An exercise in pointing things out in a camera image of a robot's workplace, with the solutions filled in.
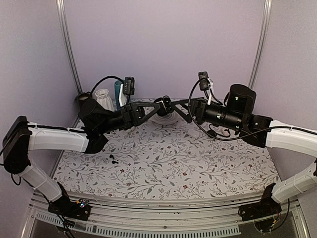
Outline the black earbud charging case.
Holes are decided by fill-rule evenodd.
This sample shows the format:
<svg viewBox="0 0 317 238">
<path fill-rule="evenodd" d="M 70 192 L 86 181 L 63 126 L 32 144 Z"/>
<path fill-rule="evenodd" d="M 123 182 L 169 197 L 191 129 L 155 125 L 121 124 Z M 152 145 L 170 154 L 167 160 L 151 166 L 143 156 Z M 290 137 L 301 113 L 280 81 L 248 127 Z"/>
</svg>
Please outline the black earbud charging case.
<svg viewBox="0 0 317 238">
<path fill-rule="evenodd" d="M 155 99 L 154 103 L 159 104 L 160 106 L 160 109 L 157 111 L 157 115 L 159 117 L 165 117 L 174 112 L 171 104 L 171 99 L 167 95 Z"/>
</svg>

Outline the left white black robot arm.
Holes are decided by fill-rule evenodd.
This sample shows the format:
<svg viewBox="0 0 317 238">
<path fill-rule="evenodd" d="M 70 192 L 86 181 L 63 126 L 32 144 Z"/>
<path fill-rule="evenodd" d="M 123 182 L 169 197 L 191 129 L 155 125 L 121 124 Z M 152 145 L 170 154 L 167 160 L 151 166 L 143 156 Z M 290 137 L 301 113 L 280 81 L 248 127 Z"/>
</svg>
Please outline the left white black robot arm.
<svg viewBox="0 0 317 238">
<path fill-rule="evenodd" d="M 66 199 L 62 188 L 28 158 L 34 150 L 68 150 L 96 154 L 108 142 L 106 133 L 127 130 L 145 123 L 160 110 L 160 104 L 135 102 L 117 111 L 104 109 L 94 99 L 87 100 L 79 111 L 84 124 L 82 130 L 74 128 L 38 125 L 19 116 L 3 139 L 4 169 L 26 180 L 41 192 L 63 215 L 70 215 L 73 203 Z"/>
</svg>

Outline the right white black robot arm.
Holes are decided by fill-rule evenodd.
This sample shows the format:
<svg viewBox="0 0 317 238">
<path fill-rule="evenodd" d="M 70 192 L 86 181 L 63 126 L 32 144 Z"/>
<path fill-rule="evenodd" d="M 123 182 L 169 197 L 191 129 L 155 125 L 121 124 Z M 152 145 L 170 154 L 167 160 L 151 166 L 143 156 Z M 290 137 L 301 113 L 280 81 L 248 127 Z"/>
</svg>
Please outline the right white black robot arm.
<svg viewBox="0 0 317 238">
<path fill-rule="evenodd" d="M 253 114 L 256 93 L 233 84 L 224 104 L 188 98 L 188 116 L 208 137 L 220 141 L 242 139 L 261 148 L 281 148 L 316 157 L 317 132 Z"/>
</svg>

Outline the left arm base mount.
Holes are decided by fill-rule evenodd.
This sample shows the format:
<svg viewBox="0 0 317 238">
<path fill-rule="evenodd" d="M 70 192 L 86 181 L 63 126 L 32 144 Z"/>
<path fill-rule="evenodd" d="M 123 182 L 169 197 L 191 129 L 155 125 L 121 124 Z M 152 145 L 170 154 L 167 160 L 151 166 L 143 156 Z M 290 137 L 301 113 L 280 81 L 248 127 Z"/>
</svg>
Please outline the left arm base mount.
<svg viewBox="0 0 317 238">
<path fill-rule="evenodd" d="M 81 202 L 72 202 L 68 198 L 63 197 L 50 202 L 48 207 L 48 211 L 51 213 L 81 221 L 88 221 L 91 209 L 90 205 L 81 205 Z"/>
</svg>

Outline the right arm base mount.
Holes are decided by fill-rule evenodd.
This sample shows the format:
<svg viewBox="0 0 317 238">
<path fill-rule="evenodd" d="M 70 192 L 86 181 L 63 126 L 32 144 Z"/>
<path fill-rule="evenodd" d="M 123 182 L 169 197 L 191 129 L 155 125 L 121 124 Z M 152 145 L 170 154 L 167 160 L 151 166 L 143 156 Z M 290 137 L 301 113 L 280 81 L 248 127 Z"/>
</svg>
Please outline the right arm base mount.
<svg viewBox="0 0 317 238">
<path fill-rule="evenodd" d="M 281 211 L 282 208 L 279 204 L 256 202 L 240 206 L 238 215 L 242 218 L 242 221 L 262 219 L 270 216 L 268 219 L 254 222 L 256 230 L 261 233 L 270 233 L 280 220 Z"/>
</svg>

